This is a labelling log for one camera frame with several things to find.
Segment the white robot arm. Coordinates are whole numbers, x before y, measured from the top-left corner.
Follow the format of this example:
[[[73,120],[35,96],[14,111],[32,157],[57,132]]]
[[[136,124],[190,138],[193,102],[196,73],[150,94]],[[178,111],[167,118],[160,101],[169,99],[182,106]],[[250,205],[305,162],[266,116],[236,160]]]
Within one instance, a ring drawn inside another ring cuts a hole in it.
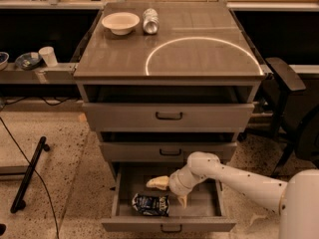
[[[220,162],[217,155],[196,151],[169,176],[147,182],[148,188],[170,190],[182,206],[193,188],[218,180],[260,206],[280,215],[278,239],[319,239],[319,170],[307,169],[285,182]]]

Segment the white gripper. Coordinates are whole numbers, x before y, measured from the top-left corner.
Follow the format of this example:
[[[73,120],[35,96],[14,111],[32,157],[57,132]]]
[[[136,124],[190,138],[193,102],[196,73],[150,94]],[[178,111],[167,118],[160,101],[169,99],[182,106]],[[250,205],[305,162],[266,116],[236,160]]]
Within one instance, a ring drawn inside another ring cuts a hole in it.
[[[159,176],[147,182],[148,188],[167,190],[178,196],[177,200],[182,207],[187,205],[187,195],[199,184],[199,176],[192,173],[188,166],[175,171],[170,177]]]

